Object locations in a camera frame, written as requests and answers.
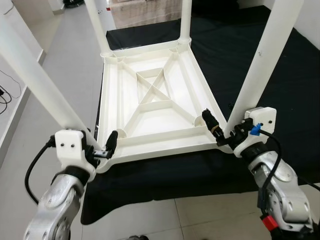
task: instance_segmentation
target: black mat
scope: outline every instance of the black mat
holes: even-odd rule
[[[209,18],[193,17],[192,50],[226,118],[236,101],[270,11],[261,6]],[[115,49],[177,39],[180,21],[107,33]],[[259,102],[277,109],[275,135],[283,159],[320,182],[320,52],[293,30]],[[271,149],[276,149],[268,141]],[[121,206],[181,197],[242,193],[257,186],[232,154],[206,150],[114,165],[88,184],[81,222],[91,224]]]

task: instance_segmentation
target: electrical cable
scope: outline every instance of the electrical cable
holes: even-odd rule
[[[37,161],[39,160],[39,158],[42,156],[42,154],[44,154],[44,152],[50,148],[53,147],[55,145],[55,140],[54,137],[51,136],[50,140],[43,146],[43,148],[41,148],[41,150],[38,152],[38,154],[35,156],[35,158],[33,159],[33,161],[31,162],[28,170],[26,171],[25,177],[24,177],[24,186],[26,189],[26,192],[29,194],[30,198],[35,202],[35,204],[39,204],[39,200],[37,199],[37,197],[33,194],[33,192],[30,189],[30,185],[29,185],[29,178],[30,178],[30,174],[33,170],[33,168],[35,167]]]
[[[0,102],[0,104],[5,104],[4,109],[2,111],[0,111],[0,114],[3,114],[5,112],[5,110],[7,110],[7,108],[8,108],[8,103],[6,102],[6,100],[3,96],[0,96],[0,98],[2,98],[4,100],[4,102]]]
[[[266,206],[267,206],[267,201],[266,201],[266,196],[267,196],[267,186],[269,185],[270,181],[271,181],[271,178],[274,176],[279,164],[280,164],[280,161],[281,161],[281,156],[282,156],[282,149],[281,149],[281,145],[280,145],[280,142],[279,140],[273,136],[271,133],[267,132],[267,131],[263,131],[263,130],[259,130],[259,132],[263,135],[266,135],[268,136],[269,138],[271,138],[277,145],[278,147],[278,156],[276,157],[276,161],[274,163],[274,166],[272,168],[272,170],[270,171],[268,177],[266,178],[266,180],[264,181],[263,185],[262,185],[262,188],[261,188],[261,193],[262,193],[262,206],[261,206],[261,212],[263,215],[266,215]]]
[[[0,85],[0,87],[5,91],[6,94],[10,95],[10,97],[14,98],[14,99],[18,99],[20,98],[21,94],[22,94],[22,90],[21,90],[21,85],[18,81],[16,81],[12,76],[6,74],[4,71],[0,70],[1,73],[3,73],[4,75],[6,75],[7,77],[11,78],[14,82],[16,82],[19,85],[19,90],[20,90],[20,94],[17,97],[12,96],[7,90],[5,90],[5,88],[3,86]]]
[[[311,187],[317,189],[318,191],[320,191],[320,187],[319,186],[315,185],[312,182],[307,181],[304,177],[298,176],[298,179],[300,179],[302,182],[304,182],[304,183],[308,184],[309,186],[311,186]]]

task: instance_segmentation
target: black cable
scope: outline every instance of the black cable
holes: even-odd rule
[[[0,96],[0,98],[2,98],[4,100],[4,102],[0,102],[0,104],[5,104],[4,109],[2,111],[0,111],[0,114],[3,114],[5,112],[5,110],[7,110],[7,108],[8,108],[8,103],[3,96]]]
[[[279,140],[273,136],[271,133],[267,132],[267,131],[263,131],[263,130],[259,130],[259,132],[263,135],[266,135],[268,136],[269,138],[271,138],[277,145],[278,147],[278,156],[276,157],[276,161],[274,163],[274,166],[272,168],[272,170],[270,171],[268,177],[266,178],[266,180],[264,181],[263,185],[262,185],[262,188],[261,188],[261,193],[262,193],[262,206],[261,206],[261,212],[263,215],[266,215],[266,206],[267,206],[267,200],[266,200],[266,196],[267,196],[267,186],[269,185],[270,181],[271,181],[271,178],[274,176],[279,164],[280,164],[280,161],[281,161],[281,155],[282,155],[282,149],[281,149],[281,145],[280,145],[280,142]]]
[[[14,80],[14,78],[12,76],[10,76],[9,74],[6,74],[4,71],[0,70],[1,73],[3,73],[4,75],[6,75],[7,77],[11,78],[14,82],[16,82],[19,85],[19,90],[20,90],[20,94],[17,97],[12,96],[10,93],[8,93],[8,91],[5,90],[5,88],[3,86],[0,85],[0,87],[8,94],[10,95],[12,98],[14,99],[18,99],[20,98],[21,94],[22,94],[22,90],[21,90],[21,85],[18,81]]]
[[[34,166],[36,165],[37,161],[39,160],[39,158],[42,156],[42,154],[44,154],[44,152],[50,148],[53,147],[55,144],[54,142],[54,137],[50,138],[50,140],[43,146],[43,148],[41,148],[41,150],[38,152],[38,154],[35,156],[35,158],[33,159],[33,161],[31,162],[28,170],[26,171],[25,177],[24,177],[24,186],[26,189],[26,192],[29,194],[30,198],[32,198],[32,200],[35,202],[35,204],[39,204],[39,200],[37,199],[37,197],[33,194],[33,192],[30,189],[29,186],[29,178],[30,178],[30,174],[34,168]]]
[[[318,191],[320,191],[320,187],[319,187],[319,186],[315,185],[315,184],[312,183],[312,182],[307,181],[304,177],[298,176],[298,179],[300,179],[300,180],[301,180],[302,182],[304,182],[305,184],[308,184],[308,185],[310,185],[311,187],[313,187],[313,188],[317,189]]]

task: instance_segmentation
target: black cloth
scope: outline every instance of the black cloth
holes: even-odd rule
[[[270,11],[264,6],[211,18],[193,17],[192,51],[224,116],[236,101]],[[110,47],[175,40],[180,21],[109,31]],[[320,182],[320,54],[293,30],[259,106],[277,110],[275,135],[283,159],[311,182]],[[270,139],[270,149],[276,145]],[[241,158],[206,150],[114,165],[88,184],[81,222],[94,223],[121,206],[151,200],[256,191]]]

